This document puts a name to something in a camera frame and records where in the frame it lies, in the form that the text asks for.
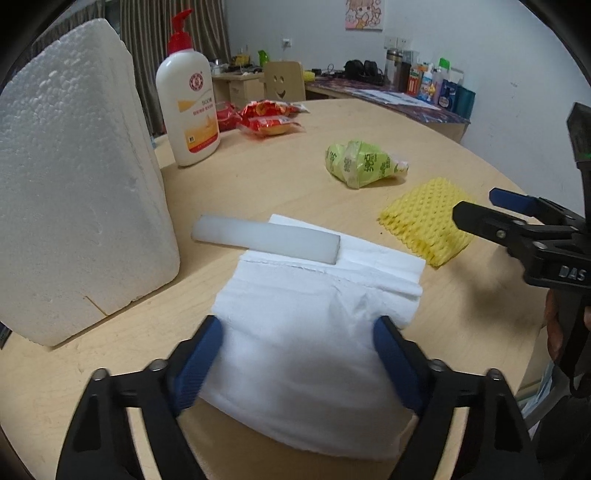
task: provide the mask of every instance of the blue gripper pad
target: blue gripper pad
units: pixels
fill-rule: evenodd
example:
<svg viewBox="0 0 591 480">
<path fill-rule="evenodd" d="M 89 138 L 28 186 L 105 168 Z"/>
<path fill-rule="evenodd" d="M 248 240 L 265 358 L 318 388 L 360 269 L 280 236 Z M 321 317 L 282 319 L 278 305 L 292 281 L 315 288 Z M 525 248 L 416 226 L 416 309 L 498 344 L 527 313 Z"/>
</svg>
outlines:
<svg viewBox="0 0 591 480">
<path fill-rule="evenodd" d="M 528 217 L 535 217 L 538 213 L 538 199 L 535 197 L 509 192 L 508 190 L 492 189 L 488 194 L 488 198 L 496 207 L 521 213 Z"/>
<path fill-rule="evenodd" d="M 208 317 L 209 325 L 186 363 L 176 375 L 170 392 L 170 402 L 173 413 L 179 415 L 182 410 L 193 406 L 199 390 L 205 381 L 213 361 L 217 357 L 223 340 L 222 323 L 216 317 Z"/>
<path fill-rule="evenodd" d="M 421 416 L 429 402 L 426 357 L 402 337 L 389 317 L 375 321 L 374 348 L 402 404 Z"/>
</svg>

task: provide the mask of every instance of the bottle label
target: bottle label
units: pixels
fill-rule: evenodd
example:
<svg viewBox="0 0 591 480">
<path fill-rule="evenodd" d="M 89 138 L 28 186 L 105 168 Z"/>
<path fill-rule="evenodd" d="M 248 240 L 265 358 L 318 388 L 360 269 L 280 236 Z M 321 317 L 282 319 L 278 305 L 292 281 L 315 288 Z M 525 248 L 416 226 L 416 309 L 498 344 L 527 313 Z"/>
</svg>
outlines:
<svg viewBox="0 0 591 480">
<path fill-rule="evenodd" d="M 189 80 L 191 92 L 195 92 L 196 99 L 177 99 L 178 112 L 183 117 L 185 125 L 184 136 L 187 149 L 191 153 L 213 144 L 219 137 L 217 113 L 213 99 L 211 85 L 204 87 L 203 75 L 195 73 Z"/>
</svg>

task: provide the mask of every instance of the headphones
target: headphones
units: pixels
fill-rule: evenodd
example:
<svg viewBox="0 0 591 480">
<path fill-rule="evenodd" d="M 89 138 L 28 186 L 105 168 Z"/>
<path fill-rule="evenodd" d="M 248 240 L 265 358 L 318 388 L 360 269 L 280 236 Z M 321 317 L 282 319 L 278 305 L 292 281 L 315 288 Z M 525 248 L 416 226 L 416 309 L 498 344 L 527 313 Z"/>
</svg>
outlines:
<svg viewBox="0 0 591 480">
<path fill-rule="evenodd" d="M 345 64 L 345 78 L 373 85 L 384 84 L 383 72 L 378 68 L 377 63 L 370 60 L 365 60 L 364 63 L 360 60 L 349 60 Z"/>
</svg>

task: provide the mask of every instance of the yellow foam net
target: yellow foam net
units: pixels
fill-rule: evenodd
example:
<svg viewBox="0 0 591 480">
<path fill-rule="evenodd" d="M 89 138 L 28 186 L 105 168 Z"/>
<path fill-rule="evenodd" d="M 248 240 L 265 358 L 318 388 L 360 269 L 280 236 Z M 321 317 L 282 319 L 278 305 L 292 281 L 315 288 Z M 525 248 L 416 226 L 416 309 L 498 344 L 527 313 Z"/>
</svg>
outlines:
<svg viewBox="0 0 591 480">
<path fill-rule="evenodd" d="M 440 267 L 465 249 L 473 235 L 453 223 L 452 210 L 470 196 L 443 178 L 412 189 L 379 216 L 379 222 L 432 267 Z"/>
</svg>

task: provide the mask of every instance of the chair backrest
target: chair backrest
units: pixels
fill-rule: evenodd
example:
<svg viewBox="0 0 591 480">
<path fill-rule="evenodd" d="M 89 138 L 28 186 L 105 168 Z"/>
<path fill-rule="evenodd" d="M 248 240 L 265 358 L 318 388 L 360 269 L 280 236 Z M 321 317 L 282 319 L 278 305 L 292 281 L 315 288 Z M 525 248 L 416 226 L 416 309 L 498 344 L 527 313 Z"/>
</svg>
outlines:
<svg viewBox="0 0 591 480">
<path fill-rule="evenodd" d="M 263 67 L 269 100 L 302 102 L 306 99 L 304 71 L 298 61 L 268 61 Z"/>
</svg>

